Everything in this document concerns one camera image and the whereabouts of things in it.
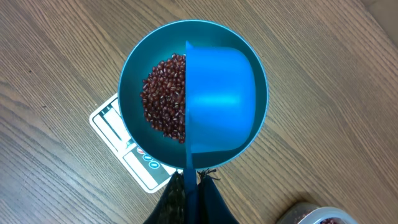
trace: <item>scoop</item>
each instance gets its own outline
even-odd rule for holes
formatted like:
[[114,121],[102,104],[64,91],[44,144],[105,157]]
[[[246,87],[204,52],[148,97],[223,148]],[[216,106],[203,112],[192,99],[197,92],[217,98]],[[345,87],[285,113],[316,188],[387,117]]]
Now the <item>scoop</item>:
[[256,89],[250,63],[240,51],[193,47],[189,42],[186,47],[184,187],[187,223],[194,223],[197,180],[192,154],[229,151],[245,143],[254,122]]

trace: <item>wooden table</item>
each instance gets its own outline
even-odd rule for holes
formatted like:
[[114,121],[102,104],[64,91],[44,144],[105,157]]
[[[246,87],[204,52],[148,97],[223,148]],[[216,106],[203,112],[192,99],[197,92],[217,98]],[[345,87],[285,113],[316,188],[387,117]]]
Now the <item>wooden table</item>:
[[267,119],[216,182],[241,223],[300,200],[398,220],[398,49],[359,0],[0,0],[0,222],[142,223],[145,193],[88,123],[124,60],[178,19],[254,46]]

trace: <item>white digital scale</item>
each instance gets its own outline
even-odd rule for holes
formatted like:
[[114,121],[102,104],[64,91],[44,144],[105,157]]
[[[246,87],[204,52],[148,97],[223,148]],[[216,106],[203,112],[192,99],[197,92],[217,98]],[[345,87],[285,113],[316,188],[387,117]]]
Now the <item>white digital scale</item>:
[[176,169],[161,164],[137,147],[120,117],[118,94],[90,115],[90,124],[146,192],[154,193],[169,182]]

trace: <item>bowl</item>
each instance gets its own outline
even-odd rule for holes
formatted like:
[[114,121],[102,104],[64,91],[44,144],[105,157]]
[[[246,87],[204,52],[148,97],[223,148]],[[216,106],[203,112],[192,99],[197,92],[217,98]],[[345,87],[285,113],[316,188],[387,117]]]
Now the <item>bowl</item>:
[[123,66],[118,88],[119,107],[128,133],[143,151],[168,166],[185,168],[185,145],[164,138],[161,131],[150,127],[144,118],[139,94],[142,80],[147,78],[152,67],[170,58],[173,53],[185,54],[186,41],[197,47],[229,47],[242,52],[249,60],[256,86],[254,123],[244,144],[230,151],[192,155],[193,168],[207,169],[240,155],[256,138],[267,113],[266,72],[253,48],[240,35],[225,26],[203,20],[176,21],[157,28],[133,48]]

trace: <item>scale button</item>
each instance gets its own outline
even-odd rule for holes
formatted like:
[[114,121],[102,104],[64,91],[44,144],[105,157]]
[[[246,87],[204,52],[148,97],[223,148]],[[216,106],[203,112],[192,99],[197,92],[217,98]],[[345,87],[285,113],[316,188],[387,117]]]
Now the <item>scale button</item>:
[[152,169],[157,169],[160,167],[160,164],[156,161],[149,162],[149,167]]
[[143,158],[145,161],[147,161],[147,162],[153,160],[153,158],[152,158],[150,155],[147,155],[147,154],[143,155],[142,158]]
[[143,151],[142,149],[140,149],[140,148],[137,148],[137,152],[138,152],[139,154],[145,154],[144,151]]

